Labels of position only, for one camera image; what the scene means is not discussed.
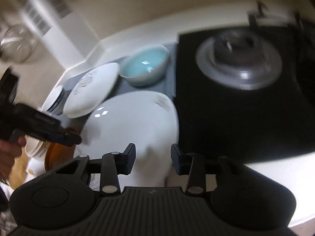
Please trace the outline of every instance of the white bowl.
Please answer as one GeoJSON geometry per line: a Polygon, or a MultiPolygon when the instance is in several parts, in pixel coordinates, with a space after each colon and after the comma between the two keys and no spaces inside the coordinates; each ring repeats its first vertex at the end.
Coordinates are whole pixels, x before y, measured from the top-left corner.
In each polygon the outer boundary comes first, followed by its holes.
{"type": "Polygon", "coordinates": [[[49,141],[29,137],[26,142],[25,153],[28,157],[33,157],[35,160],[43,162],[50,144],[51,142],[49,141]]]}
{"type": "Polygon", "coordinates": [[[139,50],[121,63],[120,76],[135,86],[150,86],[165,74],[170,52],[163,45],[139,50]]]}

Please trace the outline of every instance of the finger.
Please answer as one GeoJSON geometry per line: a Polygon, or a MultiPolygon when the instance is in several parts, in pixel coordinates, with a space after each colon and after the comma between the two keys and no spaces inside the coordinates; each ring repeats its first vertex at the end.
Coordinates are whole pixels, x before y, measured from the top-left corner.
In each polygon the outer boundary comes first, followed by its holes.
{"type": "Polygon", "coordinates": [[[18,139],[18,145],[19,145],[20,147],[26,146],[26,139],[25,139],[24,136],[19,137],[19,139],[18,139]]]}
{"type": "Polygon", "coordinates": [[[22,149],[19,145],[4,140],[0,140],[0,152],[1,151],[13,157],[18,157],[22,154],[22,149]]]}
{"type": "Polygon", "coordinates": [[[6,153],[0,153],[0,163],[4,163],[10,167],[12,167],[14,165],[14,157],[10,156],[6,153]]]}
{"type": "Polygon", "coordinates": [[[8,178],[9,174],[11,172],[12,167],[4,164],[4,163],[0,163],[0,173],[5,177],[8,178]]]}

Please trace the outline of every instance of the kitchen counter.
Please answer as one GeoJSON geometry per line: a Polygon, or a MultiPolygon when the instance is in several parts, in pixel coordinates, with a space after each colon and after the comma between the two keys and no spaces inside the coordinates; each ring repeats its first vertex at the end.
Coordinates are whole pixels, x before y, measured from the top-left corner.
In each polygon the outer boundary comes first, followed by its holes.
{"type": "MultiPolygon", "coordinates": [[[[289,9],[275,4],[267,4],[268,13],[276,14],[284,20],[292,20],[289,9]]],[[[256,11],[256,3],[233,3],[207,6],[176,13],[144,23],[116,33],[102,40],[105,53],[94,67],[130,55],[134,50],[154,44],[176,42],[178,33],[218,28],[231,25],[248,25],[247,12],[256,11]]],[[[280,24],[279,21],[264,22],[280,24]]],[[[71,77],[92,68],[76,66],[64,72],[56,86],[71,77]]],[[[247,164],[250,168],[286,186],[294,194],[297,207],[289,226],[295,226],[315,218],[315,152],[298,157],[272,162],[247,164]]]]}

